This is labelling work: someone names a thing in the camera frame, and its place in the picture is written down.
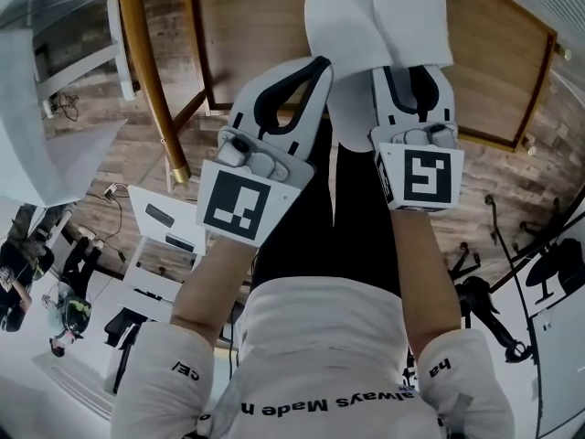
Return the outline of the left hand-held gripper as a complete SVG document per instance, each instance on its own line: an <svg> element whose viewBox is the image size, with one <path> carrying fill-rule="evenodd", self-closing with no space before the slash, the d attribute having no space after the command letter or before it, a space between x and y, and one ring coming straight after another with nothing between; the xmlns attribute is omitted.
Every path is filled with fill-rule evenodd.
<svg viewBox="0 0 585 439"><path fill-rule="evenodd" d="M266 241L314 176L308 158L332 81L330 60L318 56L283 62L244 86L229 122L250 134L220 129L217 154L202 166L197 225L256 248ZM279 110L299 88L280 125Z"/></svg>

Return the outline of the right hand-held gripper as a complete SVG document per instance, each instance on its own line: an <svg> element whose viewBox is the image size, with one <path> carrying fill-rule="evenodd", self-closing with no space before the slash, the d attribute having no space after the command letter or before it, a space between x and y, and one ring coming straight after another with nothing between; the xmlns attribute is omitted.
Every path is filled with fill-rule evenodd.
<svg viewBox="0 0 585 439"><path fill-rule="evenodd" d="M380 67L372 70L372 77L380 126L370 132L370 139L388 208L426 212L455 208L464 151L457 146L456 124L450 123L454 95L449 80L438 66L418 67L417 102L408 69ZM419 118L447 123L398 128L415 125Z"/></svg>

